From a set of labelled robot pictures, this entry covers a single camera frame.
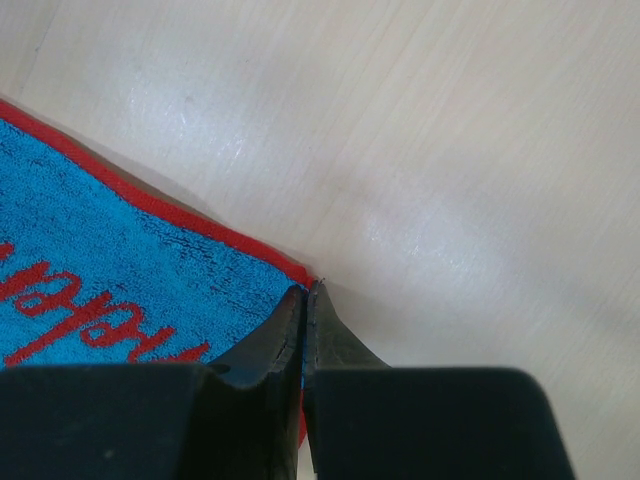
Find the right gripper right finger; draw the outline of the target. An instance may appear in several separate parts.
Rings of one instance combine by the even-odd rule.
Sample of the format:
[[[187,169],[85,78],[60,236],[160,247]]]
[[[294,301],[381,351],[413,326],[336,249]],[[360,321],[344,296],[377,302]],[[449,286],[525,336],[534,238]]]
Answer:
[[[501,367],[391,367],[315,283],[303,410],[321,479],[571,479],[544,390]]]

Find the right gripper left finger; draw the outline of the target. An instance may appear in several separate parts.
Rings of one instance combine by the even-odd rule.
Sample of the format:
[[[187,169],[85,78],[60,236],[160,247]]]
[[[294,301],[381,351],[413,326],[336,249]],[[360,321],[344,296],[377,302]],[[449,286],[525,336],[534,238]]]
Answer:
[[[293,479],[305,296],[208,364],[19,367],[1,376],[5,479]]]

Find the turquoise red patterned towel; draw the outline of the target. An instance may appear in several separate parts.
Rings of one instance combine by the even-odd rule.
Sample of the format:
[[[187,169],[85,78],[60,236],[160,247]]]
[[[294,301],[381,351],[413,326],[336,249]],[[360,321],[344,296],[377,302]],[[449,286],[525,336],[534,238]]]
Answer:
[[[209,363],[312,276],[1,106],[1,364]]]

